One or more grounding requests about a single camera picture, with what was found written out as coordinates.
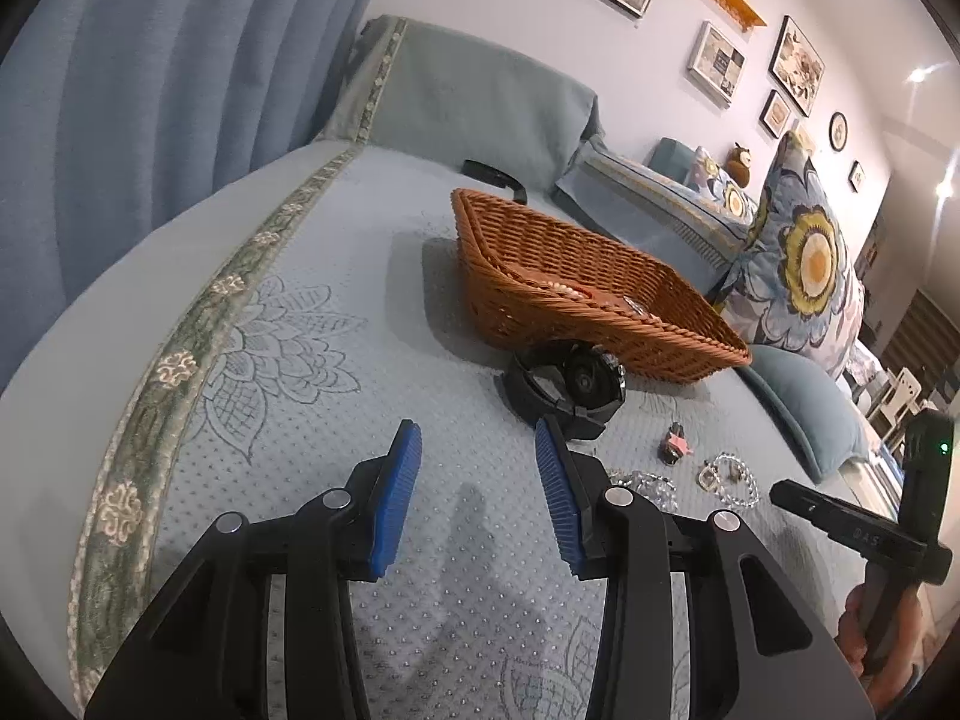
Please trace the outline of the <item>person's right hand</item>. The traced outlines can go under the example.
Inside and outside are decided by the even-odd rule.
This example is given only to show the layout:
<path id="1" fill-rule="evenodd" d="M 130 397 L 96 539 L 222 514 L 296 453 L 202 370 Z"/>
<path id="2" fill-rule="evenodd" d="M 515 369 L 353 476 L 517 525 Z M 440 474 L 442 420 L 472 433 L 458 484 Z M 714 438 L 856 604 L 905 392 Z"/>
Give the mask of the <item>person's right hand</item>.
<path id="1" fill-rule="evenodd" d="M 835 642 L 844 660 L 848 661 L 856 678 L 864 673 L 867 653 L 866 634 L 859 624 L 864 585 L 856 585 L 846 598 L 843 614 L 838 619 Z M 875 673 L 866 688 L 867 697 L 877 715 L 893 706 L 905 690 L 913 674 L 913 658 L 923 639 L 923 606 L 915 589 L 908 589 L 901 597 L 895 616 L 895 642 L 884 668 Z"/>

